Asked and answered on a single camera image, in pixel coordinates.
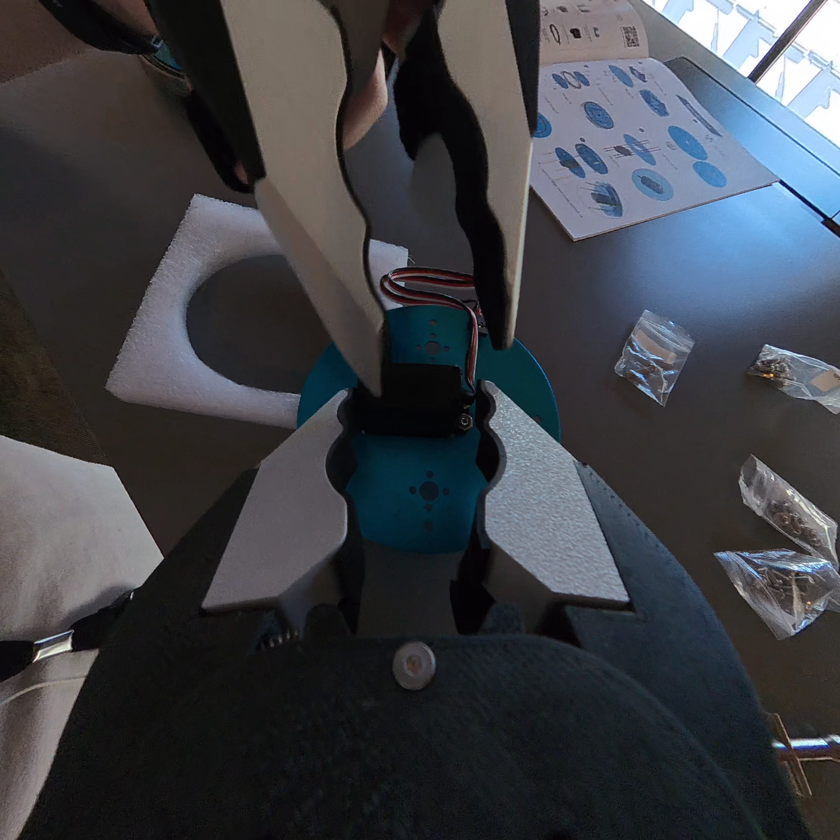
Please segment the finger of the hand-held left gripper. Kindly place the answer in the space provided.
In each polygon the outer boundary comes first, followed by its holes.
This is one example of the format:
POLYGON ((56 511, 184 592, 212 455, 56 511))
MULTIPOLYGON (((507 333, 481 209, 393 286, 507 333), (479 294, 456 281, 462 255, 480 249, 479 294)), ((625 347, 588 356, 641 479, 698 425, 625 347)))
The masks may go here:
POLYGON ((352 55, 343 21, 322 2, 221 6, 266 172, 258 208, 332 341, 381 396, 385 310, 343 161, 352 55))
POLYGON ((400 138, 439 135, 490 342, 516 330, 533 134, 533 2, 433 2, 399 61, 400 138))

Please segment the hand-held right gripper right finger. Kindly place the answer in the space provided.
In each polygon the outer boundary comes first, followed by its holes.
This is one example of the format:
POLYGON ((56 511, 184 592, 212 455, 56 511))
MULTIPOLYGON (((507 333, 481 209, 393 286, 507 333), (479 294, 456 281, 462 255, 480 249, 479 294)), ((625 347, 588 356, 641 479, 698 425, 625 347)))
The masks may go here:
POLYGON ((450 583, 457 632, 476 634, 497 605, 528 633, 551 629, 567 605, 629 609, 581 464, 492 381, 478 382, 476 428, 486 484, 450 583))

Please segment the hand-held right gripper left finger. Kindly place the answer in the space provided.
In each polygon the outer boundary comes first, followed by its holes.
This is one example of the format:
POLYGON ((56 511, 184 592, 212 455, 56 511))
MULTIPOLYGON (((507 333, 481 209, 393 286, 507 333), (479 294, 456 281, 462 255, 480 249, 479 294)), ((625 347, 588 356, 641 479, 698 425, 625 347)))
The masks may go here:
POLYGON ((355 633, 364 543, 348 492, 357 470, 354 389, 318 409, 257 469, 206 592, 205 613, 275 607, 302 632, 315 606, 337 606, 355 633))

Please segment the blue round metal plate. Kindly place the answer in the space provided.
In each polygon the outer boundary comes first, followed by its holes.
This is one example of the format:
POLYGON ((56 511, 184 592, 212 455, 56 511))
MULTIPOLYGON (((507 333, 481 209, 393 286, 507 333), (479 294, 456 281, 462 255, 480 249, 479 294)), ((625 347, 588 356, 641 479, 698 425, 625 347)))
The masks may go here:
MULTIPOLYGON (((392 362, 457 365, 464 372, 472 321, 462 308, 416 306, 387 313, 392 362)), ((297 425, 337 392, 355 388, 353 373, 333 343, 320 355, 302 387, 297 425)), ((560 417, 549 379, 523 345, 494 350, 479 337, 476 384, 489 380, 555 440, 560 417)), ((419 553, 463 552, 476 499, 486 484, 476 465, 479 432, 459 437, 353 436, 357 470, 348 492, 363 537, 419 553)))

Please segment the black servo motor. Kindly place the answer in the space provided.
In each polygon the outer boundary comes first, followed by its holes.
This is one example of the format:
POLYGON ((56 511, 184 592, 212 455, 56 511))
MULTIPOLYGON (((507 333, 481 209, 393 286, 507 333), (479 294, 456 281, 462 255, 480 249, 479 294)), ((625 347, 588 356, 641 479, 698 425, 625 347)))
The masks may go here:
POLYGON ((381 394, 363 383, 353 391, 353 420, 366 434, 451 438, 474 426, 475 392, 457 365, 384 362, 381 394))

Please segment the person's left hand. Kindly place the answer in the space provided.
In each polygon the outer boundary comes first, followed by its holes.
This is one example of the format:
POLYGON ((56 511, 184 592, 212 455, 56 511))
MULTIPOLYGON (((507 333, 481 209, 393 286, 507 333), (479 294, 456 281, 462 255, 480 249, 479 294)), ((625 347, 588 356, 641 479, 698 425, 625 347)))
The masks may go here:
POLYGON ((343 148, 348 150, 360 142, 383 114, 388 101, 385 53, 404 57, 422 17, 436 3, 433 1, 374 2, 372 44, 374 58, 366 60, 371 73, 364 83, 354 81, 353 92, 344 111, 343 148))

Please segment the white instruction booklet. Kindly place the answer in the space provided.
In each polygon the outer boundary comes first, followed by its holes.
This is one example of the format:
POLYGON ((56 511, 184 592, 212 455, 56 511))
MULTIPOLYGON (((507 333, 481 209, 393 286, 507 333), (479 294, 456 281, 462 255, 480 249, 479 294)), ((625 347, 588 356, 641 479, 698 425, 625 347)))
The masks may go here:
POLYGON ((779 178, 648 52, 629 2, 540 2, 530 185, 574 241, 779 178))

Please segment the clear plastic screw bag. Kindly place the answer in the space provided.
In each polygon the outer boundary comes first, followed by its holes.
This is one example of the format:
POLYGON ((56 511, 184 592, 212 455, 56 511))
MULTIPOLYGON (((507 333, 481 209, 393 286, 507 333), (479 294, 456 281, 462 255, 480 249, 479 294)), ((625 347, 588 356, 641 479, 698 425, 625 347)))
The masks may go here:
POLYGON ((813 357, 765 344, 748 369, 790 397, 839 414, 839 369, 813 357))
POLYGON ((614 372, 665 406, 694 346, 685 329, 645 310, 628 335, 614 372))
POLYGON ((751 455, 738 479, 743 503, 800 549, 838 571, 835 520, 751 455))
POLYGON ((721 551, 730 582, 779 641, 824 613, 839 613, 839 574, 829 560, 787 549, 721 551))

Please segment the person's white shirt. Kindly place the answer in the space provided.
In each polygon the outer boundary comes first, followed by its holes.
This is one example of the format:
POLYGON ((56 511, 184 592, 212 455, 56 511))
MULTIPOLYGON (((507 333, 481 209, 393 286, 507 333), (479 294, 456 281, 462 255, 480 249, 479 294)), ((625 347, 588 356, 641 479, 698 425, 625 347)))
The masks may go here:
MULTIPOLYGON (((39 641, 144 583, 162 553, 116 471, 2 437, 2 641, 39 641)), ((1 837, 17 838, 96 648, 2 678, 1 837)))

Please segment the white foam sheet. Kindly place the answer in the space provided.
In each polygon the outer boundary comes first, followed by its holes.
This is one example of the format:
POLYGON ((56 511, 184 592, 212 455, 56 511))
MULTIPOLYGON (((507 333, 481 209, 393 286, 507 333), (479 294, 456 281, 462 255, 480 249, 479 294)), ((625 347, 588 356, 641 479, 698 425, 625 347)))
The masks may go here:
POLYGON ((107 389, 127 403, 292 429, 329 342, 259 211, 195 194, 107 389))

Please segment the black flat panel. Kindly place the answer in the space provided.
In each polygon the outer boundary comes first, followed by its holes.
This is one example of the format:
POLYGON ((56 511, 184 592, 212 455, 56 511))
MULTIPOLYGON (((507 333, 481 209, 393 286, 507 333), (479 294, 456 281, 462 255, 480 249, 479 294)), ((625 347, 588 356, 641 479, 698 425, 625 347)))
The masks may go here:
POLYGON ((807 125, 777 108, 732 91, 686 57, 666 62, 709 114, 721 123, 760 163, 778 176, 782 186, 839 235, 838 153, 816 138, 807 125))

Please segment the window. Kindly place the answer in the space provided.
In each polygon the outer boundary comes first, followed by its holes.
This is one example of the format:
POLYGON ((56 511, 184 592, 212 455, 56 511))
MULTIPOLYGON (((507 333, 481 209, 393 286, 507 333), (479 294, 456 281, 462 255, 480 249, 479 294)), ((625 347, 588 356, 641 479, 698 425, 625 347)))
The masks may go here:
POLYGON ((646 1, 672 25, 835 145, 839 141, 839 2, 646 1))

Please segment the metal cross wrench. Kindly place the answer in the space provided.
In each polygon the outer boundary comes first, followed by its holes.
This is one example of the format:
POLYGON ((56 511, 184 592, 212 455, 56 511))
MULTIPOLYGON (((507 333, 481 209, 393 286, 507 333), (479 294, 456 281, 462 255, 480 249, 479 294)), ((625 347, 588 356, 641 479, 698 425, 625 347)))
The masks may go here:
POLYGON ((780 715, 767 712, 773 754, 786 773, 796 796, 807 799, 813 796, 812 787, 805 773, 807 763, 839 764, 839 736, 835 733, 820 737, 792 738, 780 715))

